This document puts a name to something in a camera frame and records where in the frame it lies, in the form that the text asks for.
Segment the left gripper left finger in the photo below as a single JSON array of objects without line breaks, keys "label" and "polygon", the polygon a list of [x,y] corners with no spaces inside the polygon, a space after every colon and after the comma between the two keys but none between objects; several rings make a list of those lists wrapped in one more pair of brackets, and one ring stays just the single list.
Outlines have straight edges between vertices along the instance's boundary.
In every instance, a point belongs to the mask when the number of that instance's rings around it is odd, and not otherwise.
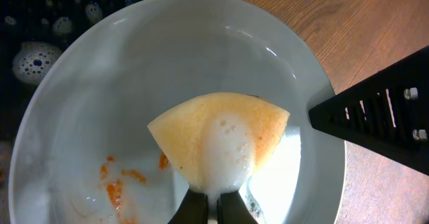
[{"label": "left gripper left finger", "polygon": [[168,224],[257,224],[238,191],[223,193],[214,202],[207,195],[188,189]]}]

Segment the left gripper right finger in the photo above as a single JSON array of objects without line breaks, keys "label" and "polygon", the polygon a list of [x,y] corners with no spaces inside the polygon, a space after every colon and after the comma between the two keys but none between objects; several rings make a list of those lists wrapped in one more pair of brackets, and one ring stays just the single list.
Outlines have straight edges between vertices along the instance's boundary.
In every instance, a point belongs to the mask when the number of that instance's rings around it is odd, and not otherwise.
[{"label": "left gripper right finger", "polygon": [[311,108],[311,126],[428,173],[428,48]]}]

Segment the yellow sponge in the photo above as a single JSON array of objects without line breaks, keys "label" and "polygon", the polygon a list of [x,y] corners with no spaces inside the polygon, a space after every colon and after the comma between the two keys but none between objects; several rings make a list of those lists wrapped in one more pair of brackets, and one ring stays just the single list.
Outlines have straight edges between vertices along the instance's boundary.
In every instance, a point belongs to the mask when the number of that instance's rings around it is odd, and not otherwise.
[{"label": "yellow sponge", "polygon": [[231,192],[269,160],[289,117],[258,97],[212,93],[171,108],[147,127],[192,190]]}]

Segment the pale blue plate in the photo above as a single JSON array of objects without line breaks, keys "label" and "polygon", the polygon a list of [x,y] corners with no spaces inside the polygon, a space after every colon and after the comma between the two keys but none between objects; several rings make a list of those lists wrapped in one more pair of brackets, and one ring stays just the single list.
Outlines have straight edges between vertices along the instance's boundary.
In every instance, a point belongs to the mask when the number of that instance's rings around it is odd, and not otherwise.
[{"label": "pale blue plate", "polygon": [[309,47],[240,0],[145,0],[94,25],[37,88],[9,173],[12,223],[167,223],[188,185],[161,169],[147,125],[214,92],[255,95],[291,116],[273,158],[241,189],[265,223],[334,223],[345,143],[308,110],[334,91]]}]

